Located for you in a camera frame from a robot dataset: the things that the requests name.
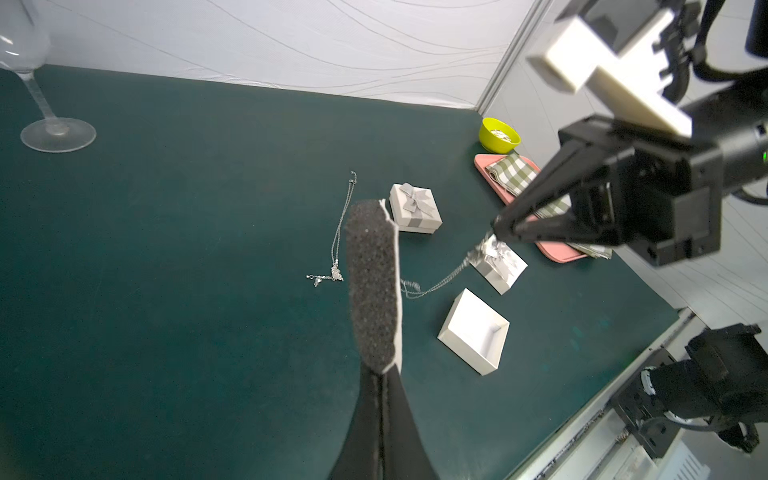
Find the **green bowl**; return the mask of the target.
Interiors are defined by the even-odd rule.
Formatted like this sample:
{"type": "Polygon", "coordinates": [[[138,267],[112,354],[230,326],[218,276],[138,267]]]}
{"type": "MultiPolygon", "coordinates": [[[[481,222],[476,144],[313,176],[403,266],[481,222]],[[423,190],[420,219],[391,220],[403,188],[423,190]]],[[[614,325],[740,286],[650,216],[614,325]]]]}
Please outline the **green bowl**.
{"type": "Polygon", "coordinates": [[[486,117],[482,119],[478,140],[485,150],[506,155],[521,144],[516,130],[501,120],[486,117]]]}

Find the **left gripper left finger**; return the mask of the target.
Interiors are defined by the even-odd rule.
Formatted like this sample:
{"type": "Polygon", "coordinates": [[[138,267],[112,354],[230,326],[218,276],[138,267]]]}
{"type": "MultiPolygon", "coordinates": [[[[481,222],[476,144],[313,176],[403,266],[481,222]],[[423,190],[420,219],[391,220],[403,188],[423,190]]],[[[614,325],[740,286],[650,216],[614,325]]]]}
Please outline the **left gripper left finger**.
{"type": "Polygon", "coordinates": [[[355,409],[329,479],[383,478],[383,377],[362,363],[359,379],[355,409]]]}

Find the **green checkered cloth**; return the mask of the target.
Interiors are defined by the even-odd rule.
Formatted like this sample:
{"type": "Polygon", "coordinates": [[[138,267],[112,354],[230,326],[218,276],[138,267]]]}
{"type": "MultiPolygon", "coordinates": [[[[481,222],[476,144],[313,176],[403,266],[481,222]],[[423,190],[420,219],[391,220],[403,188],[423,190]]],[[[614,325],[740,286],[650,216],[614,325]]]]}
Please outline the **green checkered cloth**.
{"type": "MultiPolygon", "coordinates": [[[[526,190],[540,171],[531,160],[515,151],[507,155],[479,154],[474,163],[505,205],[526,190]]],[[[587,257],[610,260],[613,256],[613,250],[603,246],[557,242],[537,242],[536,245],[545,257],[559,264],[587,257]]]]}

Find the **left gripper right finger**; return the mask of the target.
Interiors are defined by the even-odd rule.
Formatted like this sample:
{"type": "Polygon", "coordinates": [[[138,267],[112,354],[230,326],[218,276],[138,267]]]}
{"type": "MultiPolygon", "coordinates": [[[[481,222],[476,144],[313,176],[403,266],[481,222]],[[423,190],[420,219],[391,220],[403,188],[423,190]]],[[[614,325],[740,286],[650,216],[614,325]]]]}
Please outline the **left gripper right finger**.
{"type": "Polygon", "coordinates": [[[384,479],[438,479],[421,442],[399,370],[382,378],[381,459],[384,479]]]}

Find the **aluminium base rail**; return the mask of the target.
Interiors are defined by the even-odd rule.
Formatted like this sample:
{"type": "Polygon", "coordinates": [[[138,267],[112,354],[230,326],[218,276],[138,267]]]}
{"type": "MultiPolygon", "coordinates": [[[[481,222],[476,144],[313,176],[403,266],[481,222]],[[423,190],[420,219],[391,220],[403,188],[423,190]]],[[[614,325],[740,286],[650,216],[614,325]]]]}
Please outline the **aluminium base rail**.
{"type": "Polygon", "coordinates": [[[683,356],[684,344],[705,328],[693,310],[681,309],[678,320],[671,327],[537,447],[509,477],[597,479],[606,474],[605,469],[614,456],[619,457],[617,465],[624,463],[633,455],[638,442],[630,437],[609,400],[654,353],[664,348],[678,359],[683,356]]]}

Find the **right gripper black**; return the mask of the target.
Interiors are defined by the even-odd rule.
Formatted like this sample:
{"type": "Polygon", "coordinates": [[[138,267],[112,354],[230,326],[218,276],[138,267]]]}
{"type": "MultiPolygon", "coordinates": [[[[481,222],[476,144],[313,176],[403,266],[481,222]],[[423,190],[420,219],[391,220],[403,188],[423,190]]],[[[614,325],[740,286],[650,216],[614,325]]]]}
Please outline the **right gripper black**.
{"type": "Polygon", "coordinates": [[[655,267],[721,247],[723,160],[712,144],[593,115],[493,222],[507,243],[625,245],[655,267]],[[568,195],[564,214],[529,216],[568,195]]]}

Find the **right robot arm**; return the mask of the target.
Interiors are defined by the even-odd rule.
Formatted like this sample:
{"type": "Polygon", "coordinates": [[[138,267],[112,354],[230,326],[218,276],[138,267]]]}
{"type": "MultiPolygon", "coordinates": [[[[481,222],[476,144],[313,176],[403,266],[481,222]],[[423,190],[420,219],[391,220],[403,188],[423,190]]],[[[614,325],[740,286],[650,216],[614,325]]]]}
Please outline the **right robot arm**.
{"type": "Polygon", "coordinates": [[[496,218],[506,242],[626,246],[655,267],[695,267],[724,301],[767,289],[767,72],[706,59],[721,3],[573,1],[532,66],[610,109],[559,133],[560,149],[496,218]]]}

